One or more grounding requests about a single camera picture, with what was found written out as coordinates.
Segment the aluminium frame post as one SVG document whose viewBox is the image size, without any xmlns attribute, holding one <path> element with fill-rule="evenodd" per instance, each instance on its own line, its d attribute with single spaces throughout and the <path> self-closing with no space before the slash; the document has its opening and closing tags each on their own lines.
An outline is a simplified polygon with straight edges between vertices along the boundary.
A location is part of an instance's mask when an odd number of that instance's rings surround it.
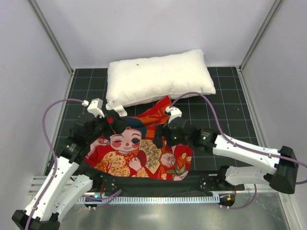
<svg viewBox="0 0 307 230">
<path fill-rule="evenodd" d="M 71 67 L 67 57 L 65 56 L 62 48 L 60 47 L 60 44 L 58 43 L 49 23 L 47 22 L 43 12 L 41 11 L 38 3 L 36 0 L 28 0 L 27 1 L 30 5 L 30 7 L 32 8 L 34 14 L 36 15 L 38 21 L 40 22 L 43 30 L 45 31 L 47 37 L 49 38 L 51 44 L 53 45 L 56 53 L 58 54 L 60 60 L 62 61 L 62 63 L 64 64 L 65 68 L 67 69 L 68 73 L 70 75 L 73 74 L 74 69 Z"/>
<path fill-rule="evenodd" d="M 255 52 L 257 46 L 260 44 L 262 38 L 264 37 L 265 33 L 267 32 L 268 28 L 270 27 L 271 23 L 273 22 L 276 14 L 278 13 L 279 9 L 283 5 L 284 0 L 274 0 L 272 6 L 270 7 L 267 15 L 264 18 L 263 23 L 261 24 L 255 38 L 253 39 L 246 55 L 243 58 L 242 63 L 239 66 L 239 70 L 242 72 L 243 69 L 248 64 L 250 58 L 252 57 L 253 53 Z"/>
</svg>

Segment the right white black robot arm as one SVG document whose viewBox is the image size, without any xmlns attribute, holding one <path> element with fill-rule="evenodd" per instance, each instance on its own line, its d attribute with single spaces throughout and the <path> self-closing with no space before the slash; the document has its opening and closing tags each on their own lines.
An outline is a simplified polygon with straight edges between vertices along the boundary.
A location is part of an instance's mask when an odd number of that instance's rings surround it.
<svg viewBox="0 0 307 230">
<path fill-rule="evenodd" d="M 196 128 L 180 117 L 158 125 L 153 142 L 158 148 L 181 144 L 247 163 L 247 167 L 220 168 L 216 184 L 222 190 L 239 184 L 267 184 L 280 193 L 295 192 L 298 161 L 290 147 L 270 149 L 249 144 L 207 127 Z"/>
</svg>

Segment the white pillow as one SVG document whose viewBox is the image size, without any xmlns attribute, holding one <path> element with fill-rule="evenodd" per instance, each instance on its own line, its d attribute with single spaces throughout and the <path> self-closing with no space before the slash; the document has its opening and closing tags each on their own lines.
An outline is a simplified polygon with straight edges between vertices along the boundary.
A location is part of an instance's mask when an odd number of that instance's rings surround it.
<svg viewBox="0 0 307 230">
<path fill-rule="evenodd" d="M 200 49 L 164 57 L 111 62 L 107 69 L 106 108 L 126 116 L 126 107 L 176 99 L 187 92 L 215 94 Z"/>
</svg>

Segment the aluminium front rail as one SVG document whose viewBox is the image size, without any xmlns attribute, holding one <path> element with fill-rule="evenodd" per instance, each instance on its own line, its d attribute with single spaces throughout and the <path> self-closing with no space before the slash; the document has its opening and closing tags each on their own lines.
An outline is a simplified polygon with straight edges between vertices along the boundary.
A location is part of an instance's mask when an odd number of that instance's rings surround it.
<svg viewBox="0 0 307 230">
<path fill-rule="evenodd" d="M 44 182 L 42 182 L 42 179 L 42 177 L 34 178 L 29 190 L 30 195 L 60 193 L 67 196 L 83 196 L 94 185 L 93 179 L 86 175 L 78 175 L 74 177 L 74 181 L 71 179 L 71 176 L 64 174 L 46 177 Z"/>
</svg>

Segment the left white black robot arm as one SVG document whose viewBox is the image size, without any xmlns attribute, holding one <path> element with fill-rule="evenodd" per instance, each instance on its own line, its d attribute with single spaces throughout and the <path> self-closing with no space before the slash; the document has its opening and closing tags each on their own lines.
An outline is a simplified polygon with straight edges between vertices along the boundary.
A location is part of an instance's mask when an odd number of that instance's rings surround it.
<svg viewBox="0 0 307 230">
<path fill-rule="evenodd" d="M 127 127 L 119 115 L 110 111 L 105 117 L 91 114 L 81 116 L 56 154 L 48 176 L 33 200 L 23 210 L 16 210 L 13 222 L 21 230 L 57 230 L 60 223 L 87 191 L 101 188 L 101 179 L 96 169 L 83 172 L 73 184 L 65 185 L 90 151 L 91 144 L 101 136 L 121 134 Z"/>
</svg>

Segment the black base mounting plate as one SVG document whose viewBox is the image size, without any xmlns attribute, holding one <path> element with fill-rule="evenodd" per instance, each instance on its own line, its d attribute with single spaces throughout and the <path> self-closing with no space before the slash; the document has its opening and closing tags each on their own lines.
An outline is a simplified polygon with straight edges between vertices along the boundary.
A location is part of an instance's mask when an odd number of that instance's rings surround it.
<svg viewBox="0 0 307 230">
<path fill-rule="evenodd" d="M 90 192 L 107 196 L 121 190 L 121 197 L 197 197 L 213 193 L 243 191 L 244 185 L 223 182 L 217 171 L 190 171 L 181 181 L 139 177 L 116 177 L 104 172 L 91 172 L 93 185 Z"/>
</svg>

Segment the red cartoon print pillowcase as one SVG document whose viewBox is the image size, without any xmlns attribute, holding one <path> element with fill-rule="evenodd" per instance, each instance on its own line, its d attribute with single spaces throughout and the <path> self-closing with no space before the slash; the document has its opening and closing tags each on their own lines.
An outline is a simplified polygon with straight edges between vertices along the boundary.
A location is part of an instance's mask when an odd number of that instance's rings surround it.
<svg viewBox="0 0 307 230">
<path fill-rule="evenodd" d="M 101 136 L 90 146 L 84 160 L 95 169 L 113 176 L 181 181 L 191 166 L 193 150 L 182 144 L 162 148 L 154 143 L 158 125 L 165 123 L 169 97 L 159 100 L 138 116 L 125 116 L 128 126 L 121 134 Z"/>
</svg>

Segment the left aluminium frame post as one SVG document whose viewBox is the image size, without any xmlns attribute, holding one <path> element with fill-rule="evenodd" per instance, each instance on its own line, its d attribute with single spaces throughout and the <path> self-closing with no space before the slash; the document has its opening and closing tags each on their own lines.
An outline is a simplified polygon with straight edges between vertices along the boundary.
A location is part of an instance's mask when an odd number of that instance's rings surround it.
<svg viewBox="0 0 307 230">
<path fill-rule="evenodd" d="M 60 60 L 62 61 L 62 63 L 64 64 L 65 68 L 67 69 L 68 73 L 70 75 L 73 74 L 74 69 L 71 67 L 67 57 L 65 56 L 62 48 L 60 47 L 60 44 L 58 43 L 49 23 L 47 22 L 43 12 L 41 11 L 38 3 L 36 0 L 28 0 L 27 1 L 30 5 L 30 7 L 32 8 L 34 14 L 36 15 L 38 21 L 40 22 L 43 30 L 45 31 L 47 37 L 49 38 L 51 44 L 53 45 L 56 53 L 58 54 Z"/>
</svg>

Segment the right aluminium frame post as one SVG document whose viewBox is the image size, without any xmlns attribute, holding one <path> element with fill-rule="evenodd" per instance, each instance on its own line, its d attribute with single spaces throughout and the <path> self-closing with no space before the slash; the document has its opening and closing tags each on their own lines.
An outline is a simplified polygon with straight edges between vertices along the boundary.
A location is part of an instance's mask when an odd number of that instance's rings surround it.
<svg viewBox="0 0 307 230">
<path fill-rule="evenodd" d="M 250 58 L 252 57 L 253 53 L 255 52 L 257 46 L 260 44 L 262 38 L 264 37 L 265 33 L 267 32 L 268 28 L 270 27 L 271 23 L 273 22 L 276 14 L 278 13 L 279 9 L 283 5 L 284 0 L 274 0 L 272 6 L 270 7 L 267 15 L 264 18 L 263 23 L 261 24 L 255 38 L 253 39 L 246 55 L 243 58 L 242 63 L 239 66 L 239 70 L 242 72 L 243 69 L 248 64 Z"/>
</svg>

